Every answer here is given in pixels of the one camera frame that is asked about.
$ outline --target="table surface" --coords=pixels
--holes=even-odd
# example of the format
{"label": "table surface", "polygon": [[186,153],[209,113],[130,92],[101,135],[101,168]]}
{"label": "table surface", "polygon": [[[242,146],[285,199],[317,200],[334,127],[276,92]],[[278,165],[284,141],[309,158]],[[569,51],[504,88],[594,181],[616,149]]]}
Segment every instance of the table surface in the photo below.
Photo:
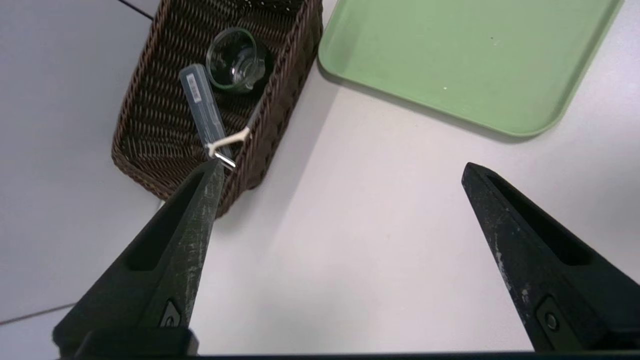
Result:
{"label": "table surface", "polygon": [[564,119],[524,140],[314,65],[267,178],[214,224],[200,353],[531,349],[460,185],[469,161],[640,282],[637,19],[627,0]]}

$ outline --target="wicker basket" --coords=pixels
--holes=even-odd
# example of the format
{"label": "wicker basket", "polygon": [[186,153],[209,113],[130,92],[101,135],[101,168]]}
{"label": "wicker basket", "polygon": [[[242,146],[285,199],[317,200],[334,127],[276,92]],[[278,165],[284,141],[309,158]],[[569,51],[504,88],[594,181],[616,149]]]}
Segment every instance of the wicker basket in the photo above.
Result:
{"label": "wicker basket", "polygon": [[[240,194],[264,178],[316,57],[321,0],[162,0],[122,103],[113,138],[115,165],[160,199],[167,199],[206,155],[178,80],[180,69],[203,63],[213,37],[248,29],[271,51],[274,70],[260,115],[245,143],[232,145],[220,217]],[[214,94],[226,134],[244,128],[259,101]]]}

